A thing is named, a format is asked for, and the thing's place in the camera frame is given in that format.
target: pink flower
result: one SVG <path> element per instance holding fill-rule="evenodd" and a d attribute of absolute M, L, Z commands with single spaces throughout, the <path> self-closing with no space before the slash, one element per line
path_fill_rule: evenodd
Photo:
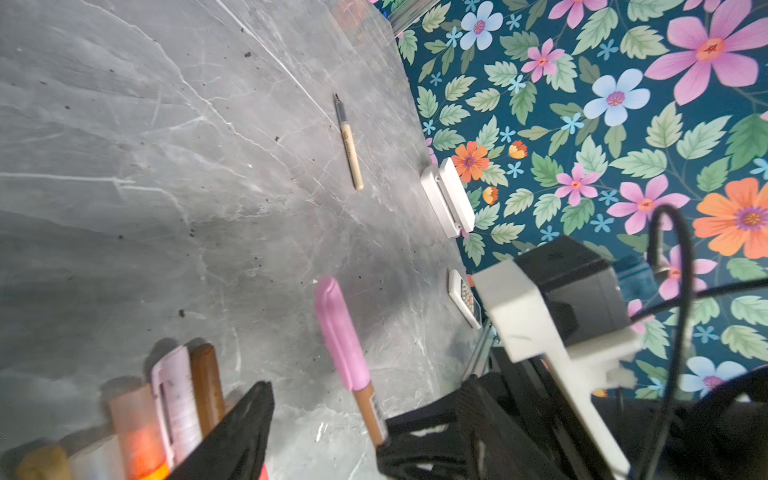
<path fill-rule="evenodd" d="M 611 205 L 608 214 L 614 217 L 626 217 L 631 214 L 629 220 L 624 223 L 624 229 L 630 235 L 634 235 L 645 228 L 645 222 L 650 219 L 651 214 L 659 205 L 672 205 L 675 208 L 681 208 L 690 200 L 683 194 L 669 194 L 661 197 L 667 187 L 669 187 L 669 182 L 664 175 L 659 175 L 649 181 L 645 186 L 645 194 L 640 189 L 640 185 L 633 182 L 621 182 L 619 192 L 629 202 Z M 666 216 L 662 217 L 661 227 L 664 230 L 672 230 L 672 220 Z"/>
<path fill-rule="evenodd" d="M 632 300 L 627 304 L 627 315 L 629 315 L 629 317 L 632 318 L 632 316 L 635 313 L 639 312 L 641 308 L 643 308 L 643 303 L 640 300 L 637 300 L 637 299 Z M 639 322 L 633 323 L 631 325 L 632 330 L 634 330 L 637 333 L 645 333 L 644 323 L 648 323 L 651 320 L 655 320 L 655 319 L 656 317 L 653 315 L 646 316 L 645 318 L 641 319 Z"/>
<path fill-rule="evenodd" d="M 549 11 L 549 18 L 551 20 L 560 18 L 565 15 L 565 12 L 570 10 L 571 13 L 568 14 L 567 23 L 569 27 L 576 28 L 581 23 L 581 20 L 584 19 L 584 7 L 595 12 L 607 6 L 608 0 L 562 0 Z"/>
<path fill-rule="evenodd" d="M 727 87 L 754 84 L 757 81 L 757 62 L 731 53 L 768 45 L 768 18 L 761 18 L 731 34 L 751 8 L 751 0 L 726 0 L 712 15 L 709 34 L 696 17 L 670 21 L 667 39 L 672 45 L 688 48 L 688 51 L 660 56 L 648 67 L 645 76 L 666 80 L 693 65 L 674 86 L 674 99 L 680 105 L 704 93 L 710 83 L 712 68 L 720 83 Z"/>
<path fill-rule="evenodd" d="M 584 175 L 584 165 L 576 164 L 571 170 L 571 175 L 558 174 L 558 183 L 565 185 L 565 187 L 560 187 L 554 192 L 557 198 L 570 194 L 568 204 L 576 207 L 581 203 L 581 195 L 589 198 L 595 198 L 598 195 L 598 191 L 594 187 L 590 187 L 590 184 L 598 181 L 599 173 L 592 172 Z"/>
<path fill-rule="evenodd" d="M 437 165 L 438 164 L 437 155 L 435 155 L 435 151 L 431 147 L 432 137 L 427 138 L 426 143 L 427 143 L 427 147 L 429 147 L 427 148 L 427 151 L 429 152 L 429 161 L 431 161 L 434 165 Z"/>
<path fill-rule="evenodd" d="M 531 61 L 528 61 L 525 63 L 525 65 L 523 65 L 522 71 L 523 73 L 528 73 L 533 70 L 531 80 L 534 83 L 536 83 L 539 78 L 541 78 L 542 73 L 547 75 L 554 75 L 558 73 L 558 66 L 552 62 L 559 60 L 560 57 L 562 57 L 565 53 L 565 50 L 562 48 L 552 50 L 553 46 L 554 42 L 551 38 L 549 38 L 541 46 L 541 52 L 536 47 L 530 47 L 528 49 L 528 57 L 531 59 Z"/>
<path fill-rule="evenodd" d="M 680 277 L 682 274 L 682 269 L 680 268 L 680 245 L 672 247 L 672 250 L 670 250 L 670 260 L 668 262 L 664 257 L 661 257 L 661 261 L 664 262 L 664 265 L 668 265 L 670 269 L 669 276 L 659 286 L 659 295 L 661 295 L 661 298 L 669 300 L 680 293 Z M 715 270 L 716 266 L 717 262 L 713 260 L 706 260 L 704 258 L 694 260 L 694 275 L 709 273 L 712 270 Z M 694 290 L 700 292 L 706 288 L 707 284 L 704 280 L 694 277 Z"/>
<path fill-rule="evenodd" d="M 688 0 L 685 2 L 685 5 L 683 5 L 683 10 L 693 10 L 697 6 L 701 5 L 701 2 L 703 0 Z M 715 8 L 717 8 L 720 5 L 720 0 L 706 0 L 704 2 L 704 10 L 706 10 L 709 13 L 712 13 L 715 11 Z"/>

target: floral wallpaper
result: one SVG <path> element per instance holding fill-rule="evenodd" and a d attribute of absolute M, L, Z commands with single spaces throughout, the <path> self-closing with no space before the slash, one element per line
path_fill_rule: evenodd
<path fill-rule="evenodd" d="M 431 159 L 452 159 L 475 209 L 458 239 L 468 272 L 560 235 L 640 256 L 651 213 L 670 204 L 695 235 L 698 289 L 765 277 L 767 7 L 452 0 L 400 35 Z M 679 247 L 665 241 L 669 278 L 628 299 L 630 314 L 679 291 Z M 768 362 L 765 295 L 696 301 L 683 398 Z M 635 326 L 636 397 L 663 393 L 676 325 L 672 309 Z"/>

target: small blue flower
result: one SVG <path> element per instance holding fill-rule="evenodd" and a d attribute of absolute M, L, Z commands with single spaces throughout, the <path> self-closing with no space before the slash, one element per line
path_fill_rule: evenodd
<path fill-rule="evenodd" d="M 603 56 L 603 60 L 608 60 L 608 57 L 611 56 L 612 53 L 616 53 L 619 51 L 619 47 L 614 47 L 614 39 L 608 40 L 608 45 L 605 43 L 600 44 L 600 53 L 598 53 L 599 56 Z"/>
<path fill-rule="evenodd" d="M 434 122 L 434 120 L 432 120 L 432 119 L 429 120 L 429 123 L 422 122 L 422 125 L 424 125 L 424 128 L 422 128 L 422 131 L 424 133 L 426 133 L 427 135 L 431 134 L 434 130 L 437 130 L 437 127 L 432 125 L 433 122 Z"/>
<path fill-rule="evenodd" d="M 516 134 L 517 131 L 509 130 L 509 127 L 506 127 L 504 131 L 502 132 L 502 141 L 507 142 L 508 144 L 512 142 L 512 135 Z"/>
<path fill-rule="evenodd" d="M 719 340 L 720 336 L 715 335 L 712 333 L 715 330 L 715 327 L 708 326 L 707 328 L 703 328 L 701 326 L 696 327 L 697 332 L 694 333 L 694 336 L 700 337 L 702 343 L 707 343 L 710 340 Z"/>
<path fill-rule="evenodd" d="M 509 22 L 507 22 L 507 25 L 509 25 L 509 29 L 512 30 L 514 28 L 520 27 L 520 19 L 523 18 L 523 15 L 520 14 L 515 17 L 515 14 L 509 15 Z"/>
<path fill-rule="evenodd" d="M 651 382 L 653 382 L 653 385 L 648 386 L 649 389 L 654 390 L 655 392 L 659 392 L 659 396 L 664 396 L 664 390 L 667 389 L 667 386 L 661 382 L 658 378 L 651 377 Z"/>
<path fill-rule="evenodd" d="M 473 12 L 477 10 L 478 8 L 476 5 L 480 2 L 480 0 L 464 0 L 464 5 L 467 5 L 467 9 L 464 10 L 464 12 L 469 12 L 472 10 Z"/>
<path fill-rule="evenodd" d="M 763 174 L 763 180 L 768 180 L 768 162 L 766 162 L 766 159 L 756 158 L 752 160 L 752 163 L 757 165 L 757 168 L 753 168 L 752 170 L 750 170 L 750 173 L 752 175 Z"/>
<path fill-rule="evenodd" d="M 523 76 L 520 74 L 517 78 L 512 79 L 512 84 L 509 85 L 509 88 L 507 90 L 514 91 L 515 93 L 518 93 L 521 88 L 525 88 L 525 85 L 527 85 L 528 82 L 523 81 Z"/>
<path fill-rule="evenodd" d="M 459 31 L 456 27 L 452 28 L 451 31 L 445 34 L 445 37 L 448 39 L 445 44 L 449 47 L 455 47 L 456 41 L 459 40 L 462 35 L 464 35 L 463 31 Z"/>
<path fill-rule="evenodd" d="M 555 237 L 560 236 L 560 232 L 552 231 L 552 225 L 547 225 L 547 230 L 541 229 L 539 231 L 543 233 L 543 235 L 541 235 L 542 242 L 544 241 L 551 242 L 552 240 L 554 240 Z"/>
<path fill-rule="evenodd" d="M 517 178 L 518 175 L 522 175 L 523 174 L 523 169 L 520 168 L 520 162 L 518 162 L 518 163 L 516 163 L 514 165 L 513 164 L 507 164 L 507 168 L 509 169 L 509 170 L 507 170 L 507 175 L 512 175 L 512 178 Z"/>
<path fill-rule="evenodd" d="M 597 233 L 600 230 L 603 230 L 605 233 L 609 233 L 611 231 L 611 228 L 608 226 L 611 223 L 616 221 L 615 218 L 603 218 L 603 214 L 597 215 L 597 220 L 592 220 L 590 224 L 595 225 L 594 232 Z"/>
<path fill-rule="evenodd" d="M 608 190 L 603 190 L 600 192 L 600 198 L 598 198 L 598 202 L 604 202 L 606 207 L 611 206 L 611 202 L 618 202 L 619 199 L 616 198 L 616 194 L 618 192 L 616 190 L 611 190 L 610 192 Z"/>
<path fill-rule="evenodd" d="M 563 117 L 563 121 L 565 122 L 565 125 L 560 127 L 560 130 L 568 130 L 572 135 L 574 134 L 577 128 L 584 128 L 584 122 L 577 121 L 579 118 L 581 118 L 581 113 L 579 112 L 576 112 L 573 118 Z"/>

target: white flower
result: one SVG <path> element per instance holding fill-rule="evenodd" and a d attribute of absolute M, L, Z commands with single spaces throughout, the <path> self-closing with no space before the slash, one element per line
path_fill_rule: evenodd
<path fill-rule="evenodd" d="M 638 88 L 643 79 L 643 72 L 636 68 L 624 71 L 616 81 L 610 75 L 603 75 L 592 85 L 592 91 L 600 98 L 595 98 L 584 106 L 586 118 L 597 118 L 605 112 L 605 124 L 616 127 L 627 120 L 627 109 L 637 110 L 650 100 L 647 88 Z"/>
<path fill-rule="evenodd" d="M 478 42 L 478 50 L 485 50 L 491 46 L 493 41 L 492 31 L 497 31 L 502 27 L 504 15 L 493 12 L 493 2 L 483 2 L 478 7 L 478 14 L 469 12 L 462 19 L 462 28 L 467 31 L 462 37 L 460 45 L 462 50 L 469 50 Z"/>
<path fill-rule="evenodd" d="M 705 396 L 721 383 L 735 379 L 746 373 L 746 368 L 736 362 L 722 362 L 715 368 L 712 360 L 695 356 L 686 362 L 691 372 L 696 375 L 685 374 L 680 377 L 680 390 L 684 392 L 699 392 Z"/>

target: flower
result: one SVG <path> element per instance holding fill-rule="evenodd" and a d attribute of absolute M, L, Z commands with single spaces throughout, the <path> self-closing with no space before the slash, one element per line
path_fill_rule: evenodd
<path fill-rule="evenodd" d="M 605 233 L 609 233 L 611 231 L 611 228 L 608 225 L 610 225 L 614 221 L 616 221 L 615 218 L 603 219 L 603 214 L 598 214 L 597 220 L 592 220 L 590 224 L 595 225 L 595 228 L 594 228 L 595 233 L 598 233 L 600 230 L 603 230 Z"/>
<path fill-rule="evenodd" d="M 557 198 L 562 198 L 568 195 L 568 204 L 572 207 L 576 207 L 581 203 L 581 195 L 589 198 L 595 198 L 598 195 L 598 191 L 594 187 L 591 187 L 591 184 L 598 181 L 600 176 L 601 175 L 598 172 L 584 175 L 584 165 L 575 164 L 570 175 L 557 175 L 558 183 L 565 185 L 565 187 L 558 188 L 554 192 L 554 195 Z"/>
<path fill-rule="evenodd" d="M 448 39 L 445 44 L 449 47 L 455 47 L 456 41 L 458 41 L 462 35 L 464 35 L 463 31 L 459 31 L 456 27 L 452 28 L 451 31 L 445 34 L 445 37 Z"/>
<path fill-rule="evenodd" d="M 702 0 L 688 0 L 685 2 L 685 5 L 683 5 L 683 10 L 693 10 L 699 6 L 701 2 Z M 714 12 L 718 6 L 720 6 L 720 0 L 706 0 L 704 2 L 704 10 L 709 13 Z"/>
<path fill-rule="evenodd" d="M 608 127 L 623 124 L 627 120 L 628 108 L 637 110 L 650 100 L 647 88 L 634 89 L 642 79 L 643 72 L 636 68 L 625 70 L 618 81 L 610 75 L 598 78 L 592 84 L 592 91 L 600 98 L 595 98 L 584 106 L 584 116 L 592 119 L 605 112 L 605 124 Z"/>
<path fill-rule="evenodd" d="M 513 164 L 507 164 L 507 168 L 509 169 L 509 170 L 507 170 L 507 175 L 512 175 L 512 178 L 517 178 L 518 175 L 522 175 L 523 174 L 523 169 L 520 168 L 520 162 L 518 162 L 518 163 L 516 163 L 514 165 Z"/>
<path fill-rule="evenodd" d="M 651 382 L 653 382 L 653 385 L 649 385 L 648 388 L 651 390 L 654 390 L 655 392 L 659 392 L 659 396 L 664 396 L 664 390 L 667 389 L 667 386 L 664 385 L 661 380 L 656 378 L 655 376 L 652 376 L 650 378 Z"/>
<path fill-rule="evenodd" d="M 528 156 L 528 147 L 522 141 L 516 140 L 509 146 L 509 156 L 515 160 L 526 158 Z"/>
<path fill-rule="evenodd" d="M 707 328 L 703 328 L 702 326 L 697 326 L 696 330 L 698 330 L 696 333 L 694 333 L 694 336 L 700 337 L 702 343 L 708 343 L 710 340 L 719 340 L 720 336 L 715 335 L 712 333 L 715 330 L 715 327 L 708 326 Z"/>
<path fill-rule="evenodd" d="M 531 61 L 525 62 L 525 65 L 523 65 L 523 68 L 521 68 L 520 71 L 528 73 L 532 70 L 533 74 L 531 74 L 531 80 L 534 83 L 536 83 L 544 73 L 547 75 L 558 73 L 558 66 L 555 65 L 554 62 L 563 56 L 565 50 L 562 48 L 552 50 L 552 47 L 554 47 L 554 42 L 549 38 L 541 46 L 541 51 L 536 47 L 530 47 L 528 49 L 528 57 Z"/>
<path fill-rule="evenodd" d="M 600 52 L 598 53 L 598 57 L 601 55 L 603 56 L 603 60 L 608 60 L 608 57 L 611 56 L 612 53 L 616 53 L 619 51 L 619 47 L 614 47 L 614 39 L 611 38 L 608 40 L 608 45 L 605 43 L 600 44 Z"/>
<path fill-rule="evenodd" d="M 616 190 L 611 190 L 610 192 L 608 190 L 603 190 L 600 192 L 600 198 L 598 198 L 598 202 L 604 202 L 606 207 L 611 206 L 611 202 L 618 202 L 619 199 L 616 198 L 616 194 L 618 192 Z"/>
<path fill-rule="evenodd" d="M 768 45 L 768 18 L 761 18 L 731 34 L 751 8 L 751 0 L 726 0 L 712 15 L 709 34 L 696 17 L 671 20 L 667 26 L 667 40 L 688 50 L 660 56 L 650 64 L 645 76 L 667 80 L 690 67 L 674 86 L 674 99 L 680 105 L 704 93 L 710 83 L 712 68 L 717 79 L 726 87 L 754 84 L 757 81 L 757 62 L 731 53 Z"/>
<path fill-rule="evenodd" d="M 513 28 L 518 28 L 520 26 L 520 19 L 523 18 L 523 14 L 520 14 L 515 17 L 515 14 L 509 15 L 509 22 L 507 22 L 507 25 L 509 25 L 509 29 L 512 30 Z"/>
<path fill-rule="evenodd" d="M 632 300 L 627 304 L 627 315 L 632 318 L 632 316 L 639 312 L 643 308 L 643 302 L 641 302 L 639 299 Z M 645 333 L 645 323 L 648 323 L 652 320 L 655 320 L 656 316 L 649 315 L 645 318 L 641 319 L 639 322 L 635 322 L 630 327 L 632 330 L 634 330 L 637 333 Z"/>
<path fill-rule="evenodd" d="M 555 237 L 560 236 L 560 232 L 552 231 L 552 225 L 547 225 L 547 230 L 541 229 L 539 231 L 543 233 L 543 235 L 541 235 L 541 241 L 551 242 Z"/>
<path fill-rule="evenodd" d="M 436 126 L 432 125 L 435 121 L 431 118 L 429 119 L 429 122 L 422 122 L 422 125 L 424 125 L 424 128 L 422 128 L 422 131 L 426 133 L 427 135 L 431 134 L 434 130 L 437 129 Z"/>
<path fill-rule="evenodd" d="M 581 118 L 580 112 L 576 112 L 572 119 L 571 117 L 563 117 L 563 121 L 565 122 L 565 125 L 560 127 L 560 130 L 568 130 L 569 133 L 572 135 L 574 134 L 577 128 L 584 128 L 584 122 L 576 121 L 579 118 Z"/>
<path fill-rule="evenodd" d="M 746 369 L 736 362 L 722 362 L 715 368 L 712 360 L 703 356 L 691 357 L 685 364 L 694 375 L 686 373 L 680 376 L 680 390 L 701 391 L 702 397 L 720 384 L 746 373 Z"/>
<path fill-rule="evenodd" d="M 482 199 L 485 200 L 485 202 L 488 205 L 493 205 L 498 200 L 498 188 L 496 187 L 488 187 L 485 190 L 482 191 Z"/>
<path fill-rule="evenodd" d="M 683 194 L 668 194 L 661 197 L 661 194 L 669 187 L 669 181 L 666 175 L 659 175 L 651 179 L 645 186 L 645 194 L 640 189 L 640 185 L 634 182 L 621 182 L 619 191 L 621 196 L 629 202 L 619 202 L 608 208 L 608 214 L 614 217 L 626 217 L 631 214 L 624 229 L 630 235 L 643 230 L 645 222 L 650 219 L 651 214 L 659 205 L 672 205 L 675 208 L 681 208 L 690 201 L 689 197 Z M 672 230 L 672 220 L 666 216 L 661 218 L 661 228 Z"/>
<path fill-rule="evenodd" d="M 757 168 L 750 170 L 752 175 L 763 174 L 763 180 L 768 180 L 768 162 L 765 158 L 756 158 L 752 162 L 757 165 Z"/>
<path fill-rule="evenodd" d="M 759 185 L 754 177 L 729 182 L 727 197 L 709 194 L 696 206 L 711 216 L 694 220 L 697 237 L 717 236 L 710 250 L 731 257 L 743 246 L 747 258 L 768 257 L 768 184 L 758 193 Z"/>
<path fill-rule="evenodd" d="M 506 127 L 504 131 L 502 132 L 502 141 L 505 141 L 507 143 L 512 141 L 512 135 L 516 134 L 517 132 L 514 130 L 509 130 L 509 127 Z"/>
<path fill-rule="evenodd" d="M 427 152 L 429 152 L 429 161 L 432 162 L 432 164 L 437 165 L 437 155 L 435 155 L 435 150 L 432 149 L 432 139 L 427 138 Z"/>
<path fill-rule="evenodd" d="M 459 145 L 456 148 L 456 155 L 451 157 L 453 164 L 456 167 L 456 173 L 458 173 L 462 182 L 469 183 L 470 179 L 480 180 L 485 174 L 483 170 L 488 168 L 488 158 L 485 155 L 488 151 L 476 141 L 468 142 L 465 145 Z"/>
<path fill-rule="evenodd" d="M 672 247 L 670 250 L 670 259 L 667 262 L 667 258 L 661 257 L 661 262 L 669 267 L 667 271 L 667 279 L 661 282 L 659 286 L 659 295 L 665 300 L 674 298 L 680 293 L 680 277 L 682 276 L 682 263 L 680 261 L 680 245 Z M 715 270 L 717 262 L 713 260 L 707 260 L 700 258 L 694 260 L 694 275 L 704 275 L 712 270 Z M 700 292 L 705 290 L 707 284 L 701 278 L 694 277 L 694 290 Z"/>
<path fill-rule="evenodd" d="M 478 14 L 468 13 L 462 18 L 462 28 L 467 33 L 464 34 L 461 41 L 462 50 L 469 50 L 475 40 L 478 42 L 478 50 L 485 50 L 491 46 L 493 41 L 492 31 L 497 31 L 502 27 L 504 15 L 493 12 L 493 2 L 483 2 L 478 7 Z"/>
<path fill-rule="evenodd" d="M 569 27 L 576 28 L 578 27 L 578 24 L 581 23 L 581 20 L 584 19 L 584 7 L 596 12 L 607 6 L 607 0 L 562 0 L 555 4 L 554 7 L 552 7 L 552 10 L 549 11 L 549 19 L 553 20 L 555 18 L 560 18 L 565 15 L 565 12 L 570 10 L 571 12 L 568 13 L 568 20 L 566 23 L 568 23 Z"/>
<path fill-rule="evenodd" d="M 520 74 L 517 76 L 517 78 L 512 79 L 512 84 L 509 85 L 509 88 L 507 88 L 507 90 L 518 93 L 521 88 L 525 88 L 525 85 L 527 83 L 528 83 L 527 81 L 523 81 L 523 76 L 522 74 Z"/>

